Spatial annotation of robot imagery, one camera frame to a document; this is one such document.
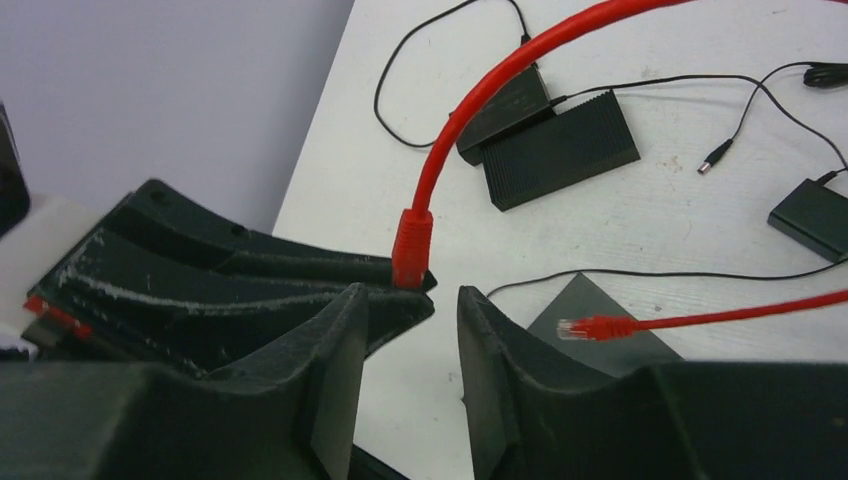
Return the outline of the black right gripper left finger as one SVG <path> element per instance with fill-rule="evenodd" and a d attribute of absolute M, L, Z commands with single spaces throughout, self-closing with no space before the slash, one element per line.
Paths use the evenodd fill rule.
<path fill-rule="evenodd" d="M 344 479 L 365 289 L 203 379 L 156 363 L 6 362 L 5 479 Z"/>

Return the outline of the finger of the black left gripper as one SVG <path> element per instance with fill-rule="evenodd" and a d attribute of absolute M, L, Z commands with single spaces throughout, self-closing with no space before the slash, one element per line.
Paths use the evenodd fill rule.
<path fill-rule="evenodd" d="M 363 283 L 390 289 L 388 258 L 329 250 L 252 230 L 196 203 L 167 183 L 149 179 L 102 219 L 127 242 L 139 281 L 159 292 Z"/>
<path fill-rule="evenodd" d="M 85 356 L 158 361 L 195 377 L 293 331 L 352 286 L 367 303 L 368 353 L 434 311 L 432 274 L 413 289 L 351 283 L 156 292 L 140 285 L 145 271 L 128 263 L 127 246 L 104 228 L 89 233 L 30 289 L 27 309 L 50 316 Z"/>

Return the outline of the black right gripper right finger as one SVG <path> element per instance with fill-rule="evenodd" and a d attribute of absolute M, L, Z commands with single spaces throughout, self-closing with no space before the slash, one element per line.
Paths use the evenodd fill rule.
<path fill-rule="evenodd" d="M 673 361 L 613 377 L 473 286 L 458 346 L 478 479 L 843 479 L 847 368 Z"/>

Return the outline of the black network switch box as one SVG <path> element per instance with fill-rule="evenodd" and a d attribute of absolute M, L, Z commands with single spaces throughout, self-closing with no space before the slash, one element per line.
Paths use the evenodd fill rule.
<path fill-rule="evenodd" d="M 583 274 L 576 275 L 528 327 L 578 364 L 611 377 L 682 357 Z"/>

